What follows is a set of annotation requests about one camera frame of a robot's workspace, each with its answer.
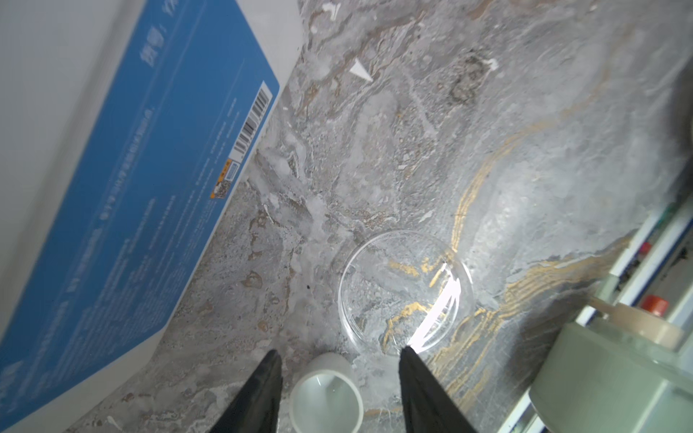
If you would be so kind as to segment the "clear glass petri dish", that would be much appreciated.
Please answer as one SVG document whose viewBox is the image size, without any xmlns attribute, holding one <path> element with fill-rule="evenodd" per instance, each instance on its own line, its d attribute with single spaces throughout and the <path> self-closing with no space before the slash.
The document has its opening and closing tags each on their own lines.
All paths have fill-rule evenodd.
<svg viewBox="0 0 693 433">
<path fill-rule="evenodd" d="M 437 238 L 392 230 L 359 245 L 337 291 L 346 336 L 362 354 L 396 357 L 406 346 L 425 354 L 476 308 L 468 268 Z"/>
</svg>

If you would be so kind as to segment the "small white dish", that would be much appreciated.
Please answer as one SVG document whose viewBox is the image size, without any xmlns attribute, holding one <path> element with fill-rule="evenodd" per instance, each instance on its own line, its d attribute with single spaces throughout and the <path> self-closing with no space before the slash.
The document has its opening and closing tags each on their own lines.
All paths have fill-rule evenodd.
<svg viewBox="0 0 693 433">
<path fill-rule="evenodd" d="M 313 359 L 292 389 L 289 415 L 297 432 L 359 431 L 364 402 L 350 362 L 335 353 Z"/>
</svg>

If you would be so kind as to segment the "white plastic storage bin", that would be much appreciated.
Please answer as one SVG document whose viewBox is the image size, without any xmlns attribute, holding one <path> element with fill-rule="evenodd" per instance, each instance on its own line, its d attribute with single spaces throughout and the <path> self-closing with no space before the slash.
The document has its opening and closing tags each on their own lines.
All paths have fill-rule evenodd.
<svg viewBox="0 0 693 433">
<path fill-rule="evenodd" d="M 152 359 L 302 37 L 294 1 L 2 3 L 2 431 Z"/>
</svg>

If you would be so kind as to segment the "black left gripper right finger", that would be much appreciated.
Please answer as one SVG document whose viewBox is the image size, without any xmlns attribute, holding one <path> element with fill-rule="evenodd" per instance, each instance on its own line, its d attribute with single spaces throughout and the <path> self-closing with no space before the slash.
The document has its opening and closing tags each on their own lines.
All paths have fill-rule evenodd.
<svg viewBox="0 0 693 433">
<path fill-rule="evenodd" d="M 407 433 L 476 432 L 410 346 L 401 351 L 399 377 Z"/>
</svg>

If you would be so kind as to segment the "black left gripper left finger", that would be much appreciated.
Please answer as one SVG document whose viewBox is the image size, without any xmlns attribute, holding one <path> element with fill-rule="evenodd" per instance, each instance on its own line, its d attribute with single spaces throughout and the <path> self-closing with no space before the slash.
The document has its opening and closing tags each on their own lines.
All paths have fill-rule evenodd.
<svg viewBox="0 0 693 433">
<path fill-rule="evenodd" d="M 276 432 L 283 390 L 282 365 L 278 351 L 270 350 L 210 432 Z"/>
</svg>

